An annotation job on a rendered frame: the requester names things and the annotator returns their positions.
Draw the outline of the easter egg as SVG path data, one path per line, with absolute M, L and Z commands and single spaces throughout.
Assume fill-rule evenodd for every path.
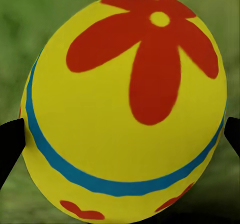
M 221 53 L 191 9 L 178 0 L 98 0 L 53 34 L 30 71 L 22 155 L 64 213 L 131 224 L 198 181 L 226 108 Z

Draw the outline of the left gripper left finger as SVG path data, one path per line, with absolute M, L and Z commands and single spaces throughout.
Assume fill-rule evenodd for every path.
M 0 189 L 25 146 L 23 118 L 0 126 Z

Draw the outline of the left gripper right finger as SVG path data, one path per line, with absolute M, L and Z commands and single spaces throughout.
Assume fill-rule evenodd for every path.
M 240 157 L 240 119 L 229 117 L 225 125 L 224 135 Z

